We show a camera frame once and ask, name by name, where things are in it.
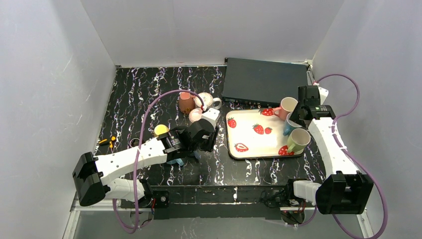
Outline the beige pink mug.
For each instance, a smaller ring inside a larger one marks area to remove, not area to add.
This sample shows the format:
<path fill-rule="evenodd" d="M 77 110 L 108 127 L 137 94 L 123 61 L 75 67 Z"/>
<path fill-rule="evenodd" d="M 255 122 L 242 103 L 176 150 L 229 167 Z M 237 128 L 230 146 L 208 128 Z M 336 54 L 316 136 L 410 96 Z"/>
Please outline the beige pink mug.
<path fill-rule="evenodd" d="M 194 123 L 201 119 L 203 111 L 200 108 L 195 108 L 190 111 L 189 113 L 189 121 L 190 123 Z"/>

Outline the teal blue mug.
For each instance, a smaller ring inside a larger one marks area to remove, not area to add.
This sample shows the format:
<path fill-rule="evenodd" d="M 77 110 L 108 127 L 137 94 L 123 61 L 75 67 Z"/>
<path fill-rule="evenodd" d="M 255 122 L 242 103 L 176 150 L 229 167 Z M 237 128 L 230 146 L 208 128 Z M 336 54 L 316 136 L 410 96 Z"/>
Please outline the teal blue mug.
<path fill-rule="evenodd" d="M 288 113 L 285 120 L 285 125 L 283 128 L 283 136 L 289 136 L 291 132 L 297 128 L 302 128 L 300 124 L 297 124 L 290 120 L 292 113 Z"/>

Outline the light green mug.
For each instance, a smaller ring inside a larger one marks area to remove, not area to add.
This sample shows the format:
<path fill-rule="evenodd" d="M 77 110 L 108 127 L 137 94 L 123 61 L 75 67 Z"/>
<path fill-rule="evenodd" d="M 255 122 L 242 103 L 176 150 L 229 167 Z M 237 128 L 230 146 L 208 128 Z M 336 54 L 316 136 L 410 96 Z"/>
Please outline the light green mug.
<path fill-rule="evenodd" d="M 303 128 L 294 129 L 287 140 L 288 153 L 300 153 L 311 141 L 310 133 Z"/>

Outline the yellow mug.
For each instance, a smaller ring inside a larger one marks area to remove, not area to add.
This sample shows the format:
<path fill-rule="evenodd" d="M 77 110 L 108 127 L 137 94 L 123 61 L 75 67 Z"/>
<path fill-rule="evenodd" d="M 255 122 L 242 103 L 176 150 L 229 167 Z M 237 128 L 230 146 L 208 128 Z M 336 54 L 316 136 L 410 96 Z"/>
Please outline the yellow mug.
<path fill-rule="evenodd" d="M 161 134 L 167 133 L 169 131 L 169 128 L 164 124 L 159 124 L 155 126 L 154 128 L 154 136 L 157 137 Z"/>

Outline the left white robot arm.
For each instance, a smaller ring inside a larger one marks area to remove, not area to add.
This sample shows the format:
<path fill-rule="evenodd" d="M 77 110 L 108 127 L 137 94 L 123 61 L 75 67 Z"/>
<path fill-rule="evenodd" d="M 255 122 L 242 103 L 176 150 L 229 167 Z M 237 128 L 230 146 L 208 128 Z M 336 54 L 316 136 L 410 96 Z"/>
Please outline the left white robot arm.
<path fill-rule="evenodd" d="M 118 153 L 82 154 L 72 172 L 80 206 L 91 206 L 103 199 L 141 202 L 152 198 L 152 189 L 145 179 L 127 180 L 121 176 L 151 165 L 192 157 L 199 150 L 212 152 L 216 132 L 216 120 L 200 119 Z"/>

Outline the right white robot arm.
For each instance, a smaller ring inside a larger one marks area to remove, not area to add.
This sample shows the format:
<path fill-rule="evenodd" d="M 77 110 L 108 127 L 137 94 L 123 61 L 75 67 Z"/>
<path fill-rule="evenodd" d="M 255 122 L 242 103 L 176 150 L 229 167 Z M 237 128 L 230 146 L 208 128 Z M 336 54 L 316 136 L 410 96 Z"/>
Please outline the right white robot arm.
<path fill-rule="evenodd" d="M 363 213 L 374 182 L 363 174 L 339 146 L 335 114 L 329 105 L 322 105 L 318 86 L 300 86 L 298 104 L 291 120 L 304 126 L 314 139 L 323 163 L 326 180 L 319 184 L 306 179 L 290 179 L 289 195 L 311 202 L 321 214 Z"/>

